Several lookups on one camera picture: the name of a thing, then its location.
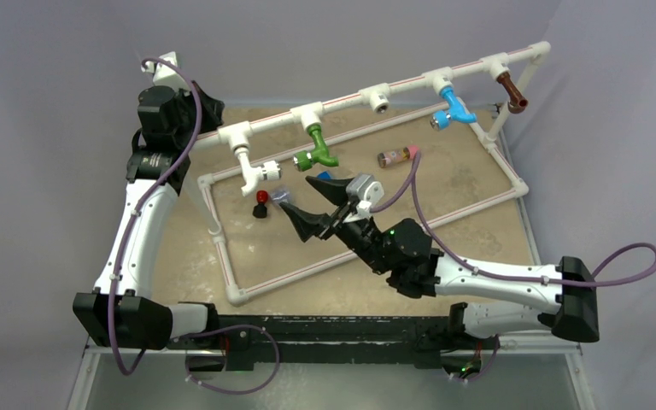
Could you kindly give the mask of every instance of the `wall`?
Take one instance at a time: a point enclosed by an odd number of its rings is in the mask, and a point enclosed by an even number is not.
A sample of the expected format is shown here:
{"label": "wall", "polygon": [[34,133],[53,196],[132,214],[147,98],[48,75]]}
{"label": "wall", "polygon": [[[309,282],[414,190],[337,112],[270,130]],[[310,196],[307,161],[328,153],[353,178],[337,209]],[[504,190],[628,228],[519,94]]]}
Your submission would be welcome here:
{"label": "wall", "polygon": [[[233,105],[296,105],[536,43],[559,0],[112,3],[140,53],[180,52],[208,93]],[[504,97],[486,78],[456,85],[469,103]],[[436,95],[392,100],[427,104]]]}
{"label": "wall", "polygon": [[147,79],[103,4],[0,1],[0,408],[64,408]]}
{"label": "wall", "polygon": [[[552,55],[507,136],[543,260],[592,268],[626,243],[656,243],[656,2],[565,0],[545,39]],[[651,261],[638,251],[600,279]],[[599,402],[656,408],[656,275],[598,298],[601,340],[584,352]]]}

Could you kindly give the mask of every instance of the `blue faucet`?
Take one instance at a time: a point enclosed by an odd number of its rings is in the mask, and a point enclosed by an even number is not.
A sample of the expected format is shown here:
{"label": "blue faucet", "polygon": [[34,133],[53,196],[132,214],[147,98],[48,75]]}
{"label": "blue faucet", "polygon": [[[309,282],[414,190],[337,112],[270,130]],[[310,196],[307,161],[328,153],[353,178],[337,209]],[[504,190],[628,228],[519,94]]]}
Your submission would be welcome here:
{"label": "blue faucet", "polygon": [[464,124],[477,122],[477,115],[466,111],[464,105],[454,94],[454,88],[452,86],[444,87],[441,92],[439,92],[439,95],[448,103],[448,110],[434,113],[434,116],[431,119],[431,126],[434,127],[435,130],[443,130],[452,120],[463,122]]}

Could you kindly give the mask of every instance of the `red ball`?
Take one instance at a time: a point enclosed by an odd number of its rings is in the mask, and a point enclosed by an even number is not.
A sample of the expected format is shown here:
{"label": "red ball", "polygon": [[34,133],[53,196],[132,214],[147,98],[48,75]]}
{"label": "red ball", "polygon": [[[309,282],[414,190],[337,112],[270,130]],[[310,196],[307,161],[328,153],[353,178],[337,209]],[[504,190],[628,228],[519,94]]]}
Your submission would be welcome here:
{"label": "red ball", "polygon": [[264,190],[259,190],[257,194],[255,194],[255,199],[258,200],[258,203],[266,203],[268,199],[267,192]]}

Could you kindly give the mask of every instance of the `green faucet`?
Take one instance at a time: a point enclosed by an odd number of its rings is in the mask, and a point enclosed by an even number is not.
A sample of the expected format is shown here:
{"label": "green faucet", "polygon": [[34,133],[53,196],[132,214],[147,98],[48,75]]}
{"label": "green faucet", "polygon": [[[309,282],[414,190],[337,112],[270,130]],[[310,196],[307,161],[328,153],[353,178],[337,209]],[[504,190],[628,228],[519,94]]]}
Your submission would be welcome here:
{"label": "green faucet", "polygon": [[337,167],[338,159],[331,156],[328,152],[328,146],[325,145],[323,140],[323,132],[320,130],[320,124],[313,124],[306,129],[307,134],[313,139],[315,148],[308,151],[301,151],[293,156],[293,164],[300,172],[307,171],[312,168],[316,163],[325,165],[326,167]]}

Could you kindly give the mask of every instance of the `pink cap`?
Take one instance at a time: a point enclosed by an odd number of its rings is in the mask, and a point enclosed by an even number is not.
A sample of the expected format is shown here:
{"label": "pink cap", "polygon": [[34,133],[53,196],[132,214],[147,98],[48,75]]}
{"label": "pink cap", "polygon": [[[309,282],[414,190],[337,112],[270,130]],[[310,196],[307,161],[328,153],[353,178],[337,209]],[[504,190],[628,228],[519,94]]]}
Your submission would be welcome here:
{"label": "pink cap", "polygon": [[419,147],[417,147],[416,145],[409,145],[406,148],[408,148],[409,160],[412,160],[414,156],[416,156],[416,153],[419,152]]}

